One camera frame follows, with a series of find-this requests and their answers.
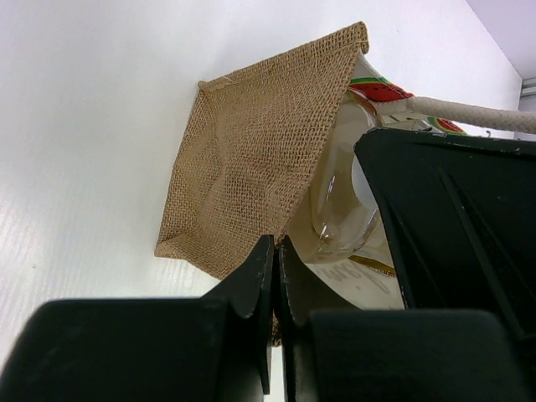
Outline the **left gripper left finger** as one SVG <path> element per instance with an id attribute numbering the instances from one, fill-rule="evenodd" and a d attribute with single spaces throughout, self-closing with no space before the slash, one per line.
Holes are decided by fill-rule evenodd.
<path id="1" fill-rule="evenodd" d="M 29 318 L 4 401 L 262 401 L 270 391 L 274 240 L 197 298 L 74 299 Z"/>

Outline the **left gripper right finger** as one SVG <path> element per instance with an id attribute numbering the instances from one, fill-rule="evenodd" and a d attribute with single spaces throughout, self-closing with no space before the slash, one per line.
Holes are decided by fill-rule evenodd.
<path id="1" fill-rule="evenodd" d="M 532 401 L 535 382 L 502 324 L 473 310 L 367 310 L 278 250 L 289 401 Z"/>

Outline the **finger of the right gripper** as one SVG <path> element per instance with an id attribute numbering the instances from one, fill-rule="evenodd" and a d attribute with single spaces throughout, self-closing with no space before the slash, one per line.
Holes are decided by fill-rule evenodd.
<path id="1" fill-rule="evenodd" d="M 492 312 L 535 332 L 535 145 L 375 129 L 354 147 L 410 308 Z"/>

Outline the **white cap amber bottle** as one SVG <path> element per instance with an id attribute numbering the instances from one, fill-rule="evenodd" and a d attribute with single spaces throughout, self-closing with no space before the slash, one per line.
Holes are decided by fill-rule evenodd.
<path id="1" fill-rule="evenodd" d="M 361 95 L 347 92 L 317 169 L 288 227 L 298 256 L 331 290 L 361 310 L 405 307 L 378 205 L 354 153 L 383 122 Z"/>

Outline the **burlap watermelon canvas bag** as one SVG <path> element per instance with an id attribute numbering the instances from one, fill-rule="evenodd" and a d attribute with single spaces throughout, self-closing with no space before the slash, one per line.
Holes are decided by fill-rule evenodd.
<path id="1" fill-rule="evenodd" d="M 368 49 L 366 26 L 356 23 L 200 82 L 173 165 L 156 256 L 186 260 L 223 280 L 262 235 L 278 247 L 291 240 L 289 224 L 349 91 L 369 101 L 383 122 L 357 142 L 375 129 L 470 137 L 466 124 L 535 133 L 532 112 L 404 91 L 372 67 Z"/>

